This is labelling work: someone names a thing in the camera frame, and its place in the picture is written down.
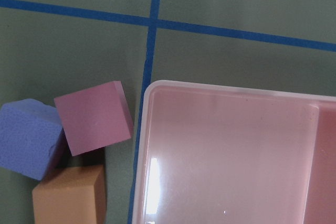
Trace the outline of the pink plastic bin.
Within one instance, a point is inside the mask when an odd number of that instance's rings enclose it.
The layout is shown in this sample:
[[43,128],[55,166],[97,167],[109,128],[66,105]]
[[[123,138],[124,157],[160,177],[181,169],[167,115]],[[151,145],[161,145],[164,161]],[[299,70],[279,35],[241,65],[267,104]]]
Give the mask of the pink plastic bin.
[[335,223],[335,97],[160,80],[131,223]]

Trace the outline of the magenta foam block far right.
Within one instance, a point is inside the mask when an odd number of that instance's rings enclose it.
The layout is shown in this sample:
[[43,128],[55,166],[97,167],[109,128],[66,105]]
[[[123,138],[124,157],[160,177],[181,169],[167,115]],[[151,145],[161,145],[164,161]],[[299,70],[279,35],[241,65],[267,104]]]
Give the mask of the magenta foam block far right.
[[134,124],[122,83],[111,81],[54,98],[72,156],[129,140]]

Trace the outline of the orange foam block right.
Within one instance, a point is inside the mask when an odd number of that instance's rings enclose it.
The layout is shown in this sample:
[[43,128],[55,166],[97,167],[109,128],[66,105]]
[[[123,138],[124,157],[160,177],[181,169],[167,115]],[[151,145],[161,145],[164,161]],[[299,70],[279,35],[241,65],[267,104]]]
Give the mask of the orange foam block right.
[[35,223],[104,223],[103,165],[54,170],[32,191]]

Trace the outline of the purple foam block right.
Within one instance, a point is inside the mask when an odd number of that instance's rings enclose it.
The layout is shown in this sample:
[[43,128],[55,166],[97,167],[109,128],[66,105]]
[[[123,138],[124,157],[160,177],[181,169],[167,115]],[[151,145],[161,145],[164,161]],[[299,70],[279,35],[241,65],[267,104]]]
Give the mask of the purple foam block right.
[[61,158],[66,140],[57,109],[35,99],[1,107],[1,167],[42,180]]

